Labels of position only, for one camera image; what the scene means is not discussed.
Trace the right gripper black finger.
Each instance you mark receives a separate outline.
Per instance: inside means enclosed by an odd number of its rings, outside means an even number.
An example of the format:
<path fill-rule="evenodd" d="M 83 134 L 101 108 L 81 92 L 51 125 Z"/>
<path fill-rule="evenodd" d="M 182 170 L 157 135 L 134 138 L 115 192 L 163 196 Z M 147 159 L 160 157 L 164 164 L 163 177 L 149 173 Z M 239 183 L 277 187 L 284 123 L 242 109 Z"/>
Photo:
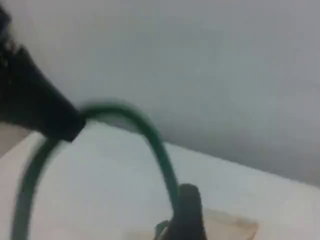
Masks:
<path fill-rule="evenodd" d="M 163 237 L 165 240 L 206 240 L 201 195 L 193 184 L 179 186 L 178 204 Z"/>

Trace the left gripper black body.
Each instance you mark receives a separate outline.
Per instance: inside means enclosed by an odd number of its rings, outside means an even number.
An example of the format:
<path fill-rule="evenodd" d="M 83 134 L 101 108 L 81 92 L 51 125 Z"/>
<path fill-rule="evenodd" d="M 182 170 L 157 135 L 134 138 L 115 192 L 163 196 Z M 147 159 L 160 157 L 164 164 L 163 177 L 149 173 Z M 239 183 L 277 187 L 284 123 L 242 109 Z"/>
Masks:
<path fill-rule="evenodd" d="M 12 53 L 13 47 L 11 44 L 11 37 L 9 33 L 9 26 L 12 18 L 6 12 L 6 10 L 0 7 L 0 52 L 1 53 Z"/>

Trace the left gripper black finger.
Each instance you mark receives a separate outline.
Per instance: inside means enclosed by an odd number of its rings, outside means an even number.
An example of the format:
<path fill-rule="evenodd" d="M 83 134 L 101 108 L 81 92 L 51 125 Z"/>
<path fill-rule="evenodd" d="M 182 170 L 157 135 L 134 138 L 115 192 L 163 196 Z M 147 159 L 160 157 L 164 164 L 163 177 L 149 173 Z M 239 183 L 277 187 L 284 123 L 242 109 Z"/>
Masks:
<path fill-rule="evenodd" d="M 79 110 L 47 80 L 23 47 L 16 52 L 0 49 L 0 120 L 68 142 L 85 126 Z"/>

